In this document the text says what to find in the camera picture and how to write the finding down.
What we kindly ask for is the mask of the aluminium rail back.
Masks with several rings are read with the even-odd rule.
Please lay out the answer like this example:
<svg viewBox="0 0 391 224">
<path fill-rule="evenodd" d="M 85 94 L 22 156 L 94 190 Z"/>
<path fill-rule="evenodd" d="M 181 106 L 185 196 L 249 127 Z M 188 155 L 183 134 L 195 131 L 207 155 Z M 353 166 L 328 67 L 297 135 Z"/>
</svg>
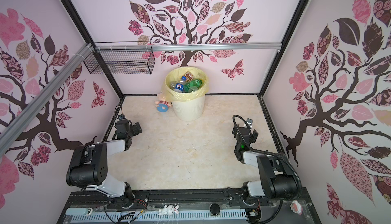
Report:
<svg viewBox="0 0 391 224">
<path fill-rule="evenodd" d="M 223 44 L 180 44 L 180 45 L 106 45 L 96 46 L 96 51 L 114 50 L 141 50 L 141 51 L 194 51 L 194 50 L 253 50 L 253 49 L 277 49 L 282 43 L 223 43 Z"/>
</svg>

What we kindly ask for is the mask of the aluminium rail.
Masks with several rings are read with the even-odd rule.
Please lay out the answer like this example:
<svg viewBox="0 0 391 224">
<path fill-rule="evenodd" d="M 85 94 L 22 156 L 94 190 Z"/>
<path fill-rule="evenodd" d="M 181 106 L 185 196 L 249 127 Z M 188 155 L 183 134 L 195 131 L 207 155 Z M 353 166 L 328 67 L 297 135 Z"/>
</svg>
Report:
<svg viewBox="0 0 391 224">
<path fill-rule="evenodd" d="M 277 49 L 282 43 L 223 43 L 223 44 L 180 44 L 180 45 L 106 45 L 96 46 L 96 51 L 114 50 L 141 50 L 141 51 L 194 51 L 194 50 L 253 50 L 253 49 Z"/>
<path fill-rule="evenodd" d="M 60 72 L 41 90 L 16 119 L 1 134 L 1 155 L 4 155 L 19 135 L 36 117 L 77 66 L 93 51 L 91 44 L 83 45 Z"/>
</svg>

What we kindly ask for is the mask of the black round knob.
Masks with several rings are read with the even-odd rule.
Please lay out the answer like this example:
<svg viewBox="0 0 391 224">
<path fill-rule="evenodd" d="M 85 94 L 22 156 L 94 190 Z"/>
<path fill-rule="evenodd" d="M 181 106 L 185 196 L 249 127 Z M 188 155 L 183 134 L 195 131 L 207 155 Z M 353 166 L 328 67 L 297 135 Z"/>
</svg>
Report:
<svg viewBox="0 0 391 224">
<path fill-rule="evenodd" d="M 221 213 L 221 207 L 219 204 L 213 203 L 210 205 L 209 211 L 212 216 L 218 216 Z"/>
</svg>

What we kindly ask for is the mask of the blue label bottle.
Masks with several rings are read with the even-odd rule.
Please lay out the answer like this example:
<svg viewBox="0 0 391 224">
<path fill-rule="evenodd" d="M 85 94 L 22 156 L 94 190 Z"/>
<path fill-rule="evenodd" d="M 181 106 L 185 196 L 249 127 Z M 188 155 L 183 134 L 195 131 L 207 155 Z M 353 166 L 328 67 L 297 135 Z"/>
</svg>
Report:
<svg viewBox="0 0 391 224">
<path fill-rule="evenodd" d="M 185 85 L 187 83 L 187 78 L 182 76 L 179 81 L 173 82 L 171 84 L 171 89 L 177 93 L 185 93 Z"/>
</svg>

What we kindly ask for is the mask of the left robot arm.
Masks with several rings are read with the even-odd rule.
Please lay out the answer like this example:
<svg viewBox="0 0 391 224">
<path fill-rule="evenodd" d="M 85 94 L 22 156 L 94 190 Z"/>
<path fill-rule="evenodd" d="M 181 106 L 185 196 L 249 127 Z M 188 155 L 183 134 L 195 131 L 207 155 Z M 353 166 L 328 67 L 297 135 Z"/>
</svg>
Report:
<svg viewBox="0 0 391 224">
<path fill-rule="evenodd" d="M 111 199 L 132 201 L 134 196 L 130 185 L 109 174 L 108 157 L 129 150 L 132 138 L 140 133 L 139 123 L 123 119 L 116 123 L 113 140 L 76 147 L 66 174 L 67 184 L 94 189 Z"/>
</svg>

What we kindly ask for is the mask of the white plastic waste bin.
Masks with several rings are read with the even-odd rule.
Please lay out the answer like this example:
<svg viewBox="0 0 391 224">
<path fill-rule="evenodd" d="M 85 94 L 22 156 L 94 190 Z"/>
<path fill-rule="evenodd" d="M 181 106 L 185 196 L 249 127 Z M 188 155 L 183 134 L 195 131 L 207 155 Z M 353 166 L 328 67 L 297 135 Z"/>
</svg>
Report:
<svg viewBox="0 0 391 224">
<path fill-rule="evenodd" d="M 175 115 L 182 121 L 197 120 L 204 112 L 205 97 L 202 96 L 186 102 L 173 101 L 172 107 Z"/>
</svg>

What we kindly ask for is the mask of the white bunny figurine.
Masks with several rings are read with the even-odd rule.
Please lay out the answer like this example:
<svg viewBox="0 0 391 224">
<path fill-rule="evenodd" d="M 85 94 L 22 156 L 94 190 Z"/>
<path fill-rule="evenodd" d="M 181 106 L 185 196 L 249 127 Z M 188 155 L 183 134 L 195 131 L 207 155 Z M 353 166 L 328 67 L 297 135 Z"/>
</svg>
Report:
<svg viewBox="0 0 391 224">
<path fill-rule="evenodd" d="M 179 205 L 165 205 L 162 209 L 158 211 L 159 216 L 172 216 L 174 214 L 179 214 Z"/>
</svg>

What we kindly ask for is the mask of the aluminium rail left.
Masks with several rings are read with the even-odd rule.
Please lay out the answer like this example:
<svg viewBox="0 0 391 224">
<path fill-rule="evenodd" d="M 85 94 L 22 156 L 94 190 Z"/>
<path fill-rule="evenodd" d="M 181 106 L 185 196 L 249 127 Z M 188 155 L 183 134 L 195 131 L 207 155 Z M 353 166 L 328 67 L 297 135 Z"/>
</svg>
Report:
<svg viewBox="0 0 391 224">
<path fill-rule="evenodd" d="M 4 155 L 19 135 L 36 117 L 77 66 L 93 51 L 91 44 L 83 45 L 60 72 L 41 90 L 16 119 L 1 134 L 1 155 Z"/>
</svg>

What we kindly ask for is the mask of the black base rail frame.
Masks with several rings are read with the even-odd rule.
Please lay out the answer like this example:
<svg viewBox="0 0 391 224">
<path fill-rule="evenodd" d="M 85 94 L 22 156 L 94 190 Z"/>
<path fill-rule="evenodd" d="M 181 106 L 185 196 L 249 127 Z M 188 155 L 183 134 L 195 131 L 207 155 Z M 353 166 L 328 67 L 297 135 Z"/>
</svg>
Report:
<svg viewBox="0 0 391 224">
<path fill-rule="evenodd" d="M 319 224 L 321 222 L 311 197 L 306 189 L 297 201 L 303 206 L 302 215 L 294 213 L 292 201 L 269 200 L 266 197 L 249 197 L 240 188 L 224 189 L 175 189 L 135 190 L 134 199 L 111 199 L 97 191 L 83 190 L 70 194 L 57 220 L 64 224 L 67 215 L 91 215 L 96 212 L 136 212 L 129 223 L 147 211 L 159 211 L 165 205 L 179 205 L 184 210 L 209 210 L 217 203 L 222 210 L 240 209 L 246 213 L 246 220 L 226 221 L 180 221 L 174 224 Z"/>
</svg>

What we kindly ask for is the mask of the pink white round ornament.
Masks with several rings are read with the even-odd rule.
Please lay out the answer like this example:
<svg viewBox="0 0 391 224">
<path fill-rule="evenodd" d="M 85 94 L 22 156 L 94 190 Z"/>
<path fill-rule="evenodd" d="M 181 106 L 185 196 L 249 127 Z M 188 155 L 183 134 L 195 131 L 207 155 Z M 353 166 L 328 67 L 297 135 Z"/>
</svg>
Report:
<svg viewBox="0 0 391 224">
<path fill-rule="evenodd" d="M 297 200 L 292 201 L 290 208 L 294 213 L 298 215 L 302 215 L 303 213 L 303 206 Z"/>
</svg>

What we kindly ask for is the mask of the red yellow label bottle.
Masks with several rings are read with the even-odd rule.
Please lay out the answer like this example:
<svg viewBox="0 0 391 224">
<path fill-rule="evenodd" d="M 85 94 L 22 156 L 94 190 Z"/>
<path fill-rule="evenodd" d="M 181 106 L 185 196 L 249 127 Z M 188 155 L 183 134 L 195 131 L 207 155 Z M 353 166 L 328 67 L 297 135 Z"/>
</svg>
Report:
<svg viewBox="0 0 391 224">
<path fill-rule="evenodd" d="M 190 71 L 187 71 L 182 77 L 185 78 L 186 82 L 194 80 L 194 75 Z"/>
</svg>

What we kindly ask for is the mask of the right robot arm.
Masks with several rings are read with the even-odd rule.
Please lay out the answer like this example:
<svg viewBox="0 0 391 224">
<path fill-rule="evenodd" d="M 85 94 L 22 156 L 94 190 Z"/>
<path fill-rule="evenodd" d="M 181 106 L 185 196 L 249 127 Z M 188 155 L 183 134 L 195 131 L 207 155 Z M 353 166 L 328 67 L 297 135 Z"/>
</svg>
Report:
<svg viewBox="0 0 391 224">
<path fill-rule="evenodd" d="M 242 164 L 258 169 L 259 180 L 246 182 L 242 187 L 249 197 L 295 200 L 302 194 L 302 183 L 288 158 L 280 153 L 253 149 L 257 131 L 235 125 L 232 134 L 236 139 L 234 154 Z"/>
</svg>

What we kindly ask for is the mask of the green bottle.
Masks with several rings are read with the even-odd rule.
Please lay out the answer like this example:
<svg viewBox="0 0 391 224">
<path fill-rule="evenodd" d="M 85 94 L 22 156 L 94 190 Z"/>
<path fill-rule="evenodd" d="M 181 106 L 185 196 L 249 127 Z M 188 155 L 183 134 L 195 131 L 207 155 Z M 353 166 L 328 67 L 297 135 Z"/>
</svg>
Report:
<svg viewBox="0 0 391 224">
<path fill-rule="evenodd" d="M 193 79 L 184 85 L 183 91 L 185 93 L 192 93 L 199 90 L 202 87 L 202 85 L 203 85 L 203 81 L 201 79 Z"/>
</svg>

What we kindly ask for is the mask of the plush doll toy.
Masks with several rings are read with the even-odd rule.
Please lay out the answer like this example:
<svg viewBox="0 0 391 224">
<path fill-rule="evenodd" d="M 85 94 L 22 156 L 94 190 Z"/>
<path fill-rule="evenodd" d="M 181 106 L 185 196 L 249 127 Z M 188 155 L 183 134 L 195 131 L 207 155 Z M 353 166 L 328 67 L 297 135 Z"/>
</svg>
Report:
<svg viewBox="0 0 391 224">
<path fill-rule="evenodd" d="M 172 103 L 167 100 L 165 94 L 160 93 L 157 95 L 155 107 L 160 113 L 164 113 L 167 112 L 170 107 L 172 107 Z"/>
</svg>

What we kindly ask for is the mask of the yellow plastic bin liner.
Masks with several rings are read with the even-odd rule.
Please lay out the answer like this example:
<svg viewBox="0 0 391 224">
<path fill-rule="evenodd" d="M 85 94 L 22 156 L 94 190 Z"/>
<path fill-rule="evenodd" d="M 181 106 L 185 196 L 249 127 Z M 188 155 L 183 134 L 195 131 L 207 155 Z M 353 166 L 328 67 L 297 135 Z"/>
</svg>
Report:
<svg viewBox="0 0 391 224">
<path fill-rule="evenodd" d="M 171 83 L 174 81 L 179 81 L 186 72 L 190 72 L 194 79 L 202 80 L 203 83 L 201 87 L 192 93 L 179 93 L 173 91 L 170 87 Z M 195 67 L 180 67 L 170 71 L 166 75 L 161 92 L 164 93 L 166 98 L 171 102 L 187 102 L 205 96 L 209 92 L 208 82 L 209 78 L 202 70 Z"/>
</svg>

